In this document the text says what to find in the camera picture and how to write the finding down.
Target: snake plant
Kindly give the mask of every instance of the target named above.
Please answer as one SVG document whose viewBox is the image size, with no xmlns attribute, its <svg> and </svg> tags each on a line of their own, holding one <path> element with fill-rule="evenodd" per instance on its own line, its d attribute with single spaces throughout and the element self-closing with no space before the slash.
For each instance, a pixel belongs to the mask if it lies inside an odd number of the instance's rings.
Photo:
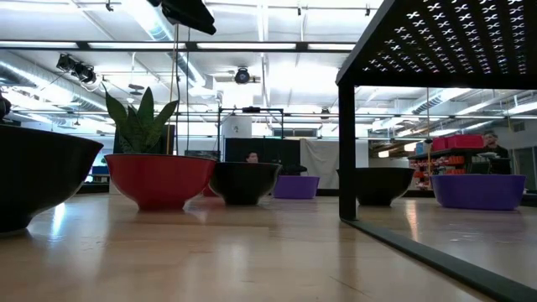
<svg viewBox="0 0 537 302">
<path fill-rule="evenodd" d="M 166 121 L 174 114 L 178 101 L 169 102 L 157 117 L 154 117 L 153 92 L 148 88 L 142 96 L 140 107 L 132 105 L 127 110 L 121 102 L 107 94 L 107 109 L 116 122 L 120 144 L 124 153 L 147 154 L 157 144 Z"/>
</svg>

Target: planter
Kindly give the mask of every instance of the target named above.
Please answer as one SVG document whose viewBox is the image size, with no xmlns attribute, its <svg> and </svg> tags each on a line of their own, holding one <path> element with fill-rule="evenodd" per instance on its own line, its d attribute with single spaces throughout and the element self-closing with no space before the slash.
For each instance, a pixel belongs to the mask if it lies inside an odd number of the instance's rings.
<svg viewBox="0 0 537 302">
<path fill-rule="evenodd" d="M 24 229 L 82 186 L 102 144 L 71 135 L 0 126 L 0 232 Z"/>
<path fill-rule="evenodd" d="M 279 164 L 218 163 L 210 186 L 228 205 L 253 206 L 272 191 L 280 169 Z"/>
<path fill-rule="evenodd" d="M 449 208 L 511 211 L 524 195 L 523 175 L 467 174 L 432 177 L 436 200 Z"/>
<path fill-rule="evenodd" d="M 356 168 L 356 198 L 360 206 L 390 206 L 407 191 L 413 176 L 410 168 Z"/>
<path fill-rule="evenodd" d="M 117 189 L 141 211 L 182 210 L 207 186 L 216 161 L 174 155 L 105 156 Z"/>
<path fill-rule="evenodd" d="M 280 175 L 273 197 L 280 199 L 314 199 L 319 177 Z"/>
</svg>

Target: purple bowl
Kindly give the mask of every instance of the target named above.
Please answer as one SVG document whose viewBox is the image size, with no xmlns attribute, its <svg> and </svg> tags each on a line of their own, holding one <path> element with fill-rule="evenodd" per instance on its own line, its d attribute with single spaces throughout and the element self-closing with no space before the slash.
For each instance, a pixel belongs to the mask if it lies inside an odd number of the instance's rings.
<svg viewBox="0 0 537 302">
<path fill-rule="evenodd" d="M 511 211 L 520 205 L 526 176 L 436 175 L 432 185 L 438 202 L 448 208 Z"/>
<path fill-rule="evenodd" d="M 280 175 L 272 195 L 279 199 L 314 199 L 319 179 L 316 176 Z"/>
</svg>

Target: white curtain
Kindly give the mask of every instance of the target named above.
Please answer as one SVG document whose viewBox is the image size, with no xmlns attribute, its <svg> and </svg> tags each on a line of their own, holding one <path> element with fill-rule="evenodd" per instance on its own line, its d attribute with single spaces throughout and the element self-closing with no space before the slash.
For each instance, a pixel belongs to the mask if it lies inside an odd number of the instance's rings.
<svg viewBox="0 0 537 302">
<path fill-rule="evenodd" d="M 339 168 L 339 142 L 300 140 L 300 164 L 308 168 L 309 176 L 317 176 L 319 189 L 339 188 L 336 170 Z"/>
</svg>

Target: red box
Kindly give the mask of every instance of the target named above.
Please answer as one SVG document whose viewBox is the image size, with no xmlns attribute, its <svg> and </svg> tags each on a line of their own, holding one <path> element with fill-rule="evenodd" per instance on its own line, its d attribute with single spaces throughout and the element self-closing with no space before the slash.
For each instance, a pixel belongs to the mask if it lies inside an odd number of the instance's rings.
<svg viewBox="0 0 537 302">
<path fill-rule="evenodd" d="M 446 138 L 447 148 L 483 148 L 484 142 L 481 135 L 461 134 Z"/>
<path fill-rule="evenodd" d="M 447 149 L 446 138 L 433 138 L 433 151 Z"/>
</svg>

